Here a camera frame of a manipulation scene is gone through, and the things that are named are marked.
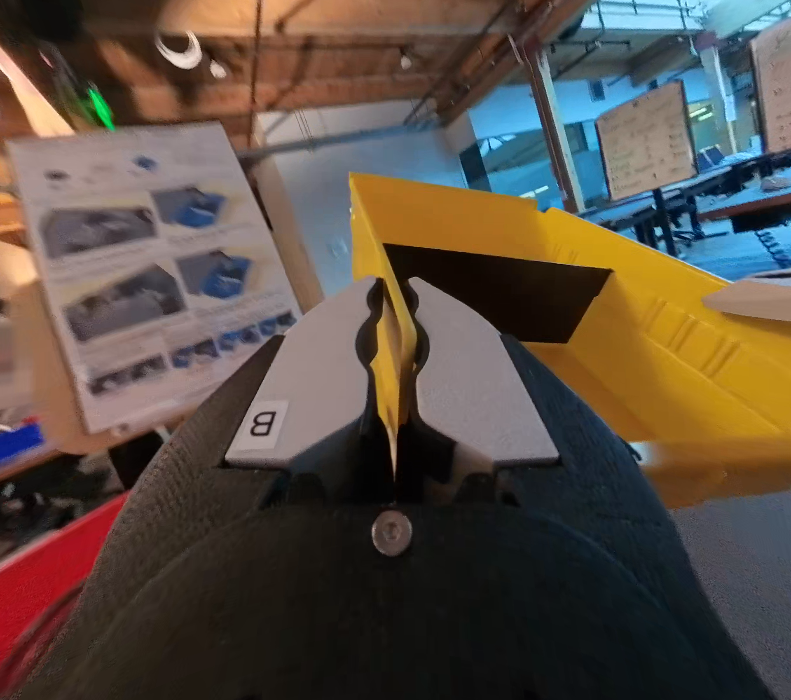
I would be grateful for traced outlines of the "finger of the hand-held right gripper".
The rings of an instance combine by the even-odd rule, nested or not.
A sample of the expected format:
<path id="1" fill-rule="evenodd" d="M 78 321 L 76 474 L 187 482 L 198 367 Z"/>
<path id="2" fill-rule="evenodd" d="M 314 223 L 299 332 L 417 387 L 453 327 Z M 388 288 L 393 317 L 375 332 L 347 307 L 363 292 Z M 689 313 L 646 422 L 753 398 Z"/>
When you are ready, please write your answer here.
<path id="1" fill-rule="evenodd" d="M 702 298 L 707 308 L 754 319 L 790 321 L 790 279 L 742 279 Z"/>

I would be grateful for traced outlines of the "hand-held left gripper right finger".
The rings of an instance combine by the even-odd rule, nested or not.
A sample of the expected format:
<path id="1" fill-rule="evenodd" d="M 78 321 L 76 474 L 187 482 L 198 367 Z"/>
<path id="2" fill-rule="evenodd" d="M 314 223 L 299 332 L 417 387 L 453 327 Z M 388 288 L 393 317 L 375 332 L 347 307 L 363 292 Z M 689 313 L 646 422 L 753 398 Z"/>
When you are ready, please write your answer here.
<path id="1" fill-rule="evenodd" d="M 421 278 L 414 301 L 410 413 L 451 443 L 452 466 L 549 466 L 559 460 L 501 332 L 469 305 Z"/>

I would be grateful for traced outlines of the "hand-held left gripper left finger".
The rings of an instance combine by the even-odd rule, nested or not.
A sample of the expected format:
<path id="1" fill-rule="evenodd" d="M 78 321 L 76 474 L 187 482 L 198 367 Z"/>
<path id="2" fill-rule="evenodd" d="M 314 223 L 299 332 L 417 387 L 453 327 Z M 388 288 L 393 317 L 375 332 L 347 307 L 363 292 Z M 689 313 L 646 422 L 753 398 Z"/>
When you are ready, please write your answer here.
<path id="1" fill-rule="evenodd" d="M 225 453 L 231 468 L 351 469 L 376 418 L 382 289 L 355 281 L 286 332 Z"/>

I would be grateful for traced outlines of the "yellow plastic bin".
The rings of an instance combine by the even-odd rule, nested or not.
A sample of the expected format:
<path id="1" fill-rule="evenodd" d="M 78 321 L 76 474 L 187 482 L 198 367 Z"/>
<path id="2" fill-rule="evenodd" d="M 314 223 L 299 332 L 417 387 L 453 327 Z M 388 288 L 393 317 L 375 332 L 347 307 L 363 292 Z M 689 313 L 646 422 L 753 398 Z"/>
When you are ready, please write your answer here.
<path id="1" fill-rule="evenodd" d="M 789 491 L 789 323 L 728 316 L 726 281 L 534 201 L 351 173 L 352 270 L 384 281 L 373 361 L 394 438 L 419 277 L 526 344 L 626 442 L 669 508 Z"/>

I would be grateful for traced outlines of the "red plastic bin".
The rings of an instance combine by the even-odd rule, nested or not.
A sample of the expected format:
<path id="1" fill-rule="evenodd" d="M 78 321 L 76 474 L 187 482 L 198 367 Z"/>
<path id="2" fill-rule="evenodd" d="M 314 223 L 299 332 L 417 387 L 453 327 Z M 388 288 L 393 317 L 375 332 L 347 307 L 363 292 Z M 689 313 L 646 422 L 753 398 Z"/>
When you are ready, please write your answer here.
<path id="1" fill-rule="evenodd" d="M 2 662 L 47 609 L 89 576 L 128 495 L 114 497 L 2 561 Z"/>

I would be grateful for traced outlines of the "wooden office desk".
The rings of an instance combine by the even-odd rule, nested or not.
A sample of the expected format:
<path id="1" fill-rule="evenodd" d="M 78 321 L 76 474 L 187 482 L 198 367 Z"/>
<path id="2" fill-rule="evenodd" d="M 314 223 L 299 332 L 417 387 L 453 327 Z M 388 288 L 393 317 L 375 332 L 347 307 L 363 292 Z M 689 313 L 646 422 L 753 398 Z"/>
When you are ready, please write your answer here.
<path id="1" fill-rule="evenodd" d="M 788 268 L 789 255 L 771 231 L 789 226 L 789 192 L 789 152 L 730 157 L 659 195 L 635 195 L 581 217 L 613 232 L 630 232 L 655 249 L 666 239 L 678 249 L 722 237 L 706 232 L 704 224 L 725 221 L 734 234 L 753 234 L 780 268 Z"/>

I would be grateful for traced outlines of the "wooden instruction board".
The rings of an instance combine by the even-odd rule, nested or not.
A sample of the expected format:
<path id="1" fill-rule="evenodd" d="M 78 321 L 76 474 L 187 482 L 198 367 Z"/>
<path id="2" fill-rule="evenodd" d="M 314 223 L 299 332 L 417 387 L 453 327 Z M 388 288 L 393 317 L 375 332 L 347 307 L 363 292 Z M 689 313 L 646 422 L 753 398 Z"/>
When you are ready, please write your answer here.
<path id="1" fill-rule="evenodd" d="M 219 123 L 20 139 L 8 156 L 35 266 L 14 314 L 60 452 L 188 416 L 302 314 Z"/>

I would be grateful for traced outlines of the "blue plastic bin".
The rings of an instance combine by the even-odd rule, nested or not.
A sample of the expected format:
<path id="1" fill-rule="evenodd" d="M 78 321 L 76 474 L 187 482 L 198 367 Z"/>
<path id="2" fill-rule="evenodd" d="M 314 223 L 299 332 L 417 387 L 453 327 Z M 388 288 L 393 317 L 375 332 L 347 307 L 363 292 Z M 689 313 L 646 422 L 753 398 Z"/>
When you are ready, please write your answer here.
<path id="1" fill-rule="evenodd" d="M 24 421 L 15 428 L 1 428 L 1 464 L 13 461 L 23 454 L 41 448 L 44 437 L 38 421 Z"/>

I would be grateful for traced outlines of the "green exit sign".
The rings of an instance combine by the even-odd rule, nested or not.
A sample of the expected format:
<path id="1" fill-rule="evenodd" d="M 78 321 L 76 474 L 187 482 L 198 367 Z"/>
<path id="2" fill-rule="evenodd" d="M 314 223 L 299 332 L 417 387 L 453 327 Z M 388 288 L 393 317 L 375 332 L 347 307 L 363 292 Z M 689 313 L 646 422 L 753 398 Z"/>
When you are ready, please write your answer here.
<path id="1" fill-rule="evenodd" d="M 93 123 L 107 131 L 115 132 L 116 125 L 112 109 L 105 101 L 98 88 L 93 84 L 89 84 L 84 94 L 86 108 Z"/>

